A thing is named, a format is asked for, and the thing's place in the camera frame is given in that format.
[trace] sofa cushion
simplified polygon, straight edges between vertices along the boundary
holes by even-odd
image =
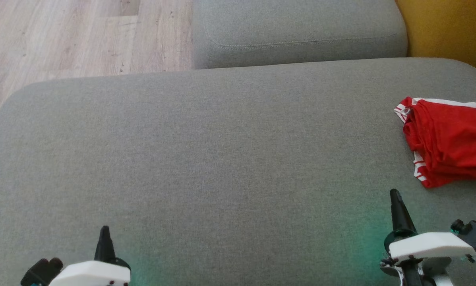
[[[406,56],[394,0],[196,0],[198,69]]]
[[[476,101],[476,70],[396,58],[67,79],[0,112],[0,284],[93,258],[133,284],[397,285],[389,190],[419,232],[476,219],[476,182],[426,190],[394,107]],[[456,285],[476,263],[456,259]]]

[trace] wooden floor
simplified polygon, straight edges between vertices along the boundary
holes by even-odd
[[[0,107],[57,78],[191,69],[192,0],[0,0]]]

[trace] yellow wall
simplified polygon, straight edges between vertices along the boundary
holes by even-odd
[[[476,0],[396,0],[409,56],[453,58],[476,67]]]

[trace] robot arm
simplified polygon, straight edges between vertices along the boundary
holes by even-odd
[[[95,258],[67,266],[57,258],[41,259],[33,265],[21,280],[21,286],[128,286],[130,266],[116,257],[109,234],[109,227],[100,230]]]
[[[388,257],[381,270],[400,278],[401,286],[453,286],[446,267],[450,257],[476,259],[476,221],[455,221],[450,232],[419,235],[397,190],[390,191],[393,231],[385,239]],[[21,286],[129,286],[130,266],[116,257],[109,227],[100,230],[92,261],[72,264],[54,258],[41,259],[21,280]]]
[[[452,286],[446,267],[450,257],[476,260],[476,221],[455,221],[450,232],[418,234],[397,190],[390,191],[394,230],[385,239],[388,258],[383,272],[398,276],[401,286]]]

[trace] folded clothing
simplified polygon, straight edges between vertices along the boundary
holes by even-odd
[[[407,97],[394,111],[426,188],[476,179],[476,103]]]

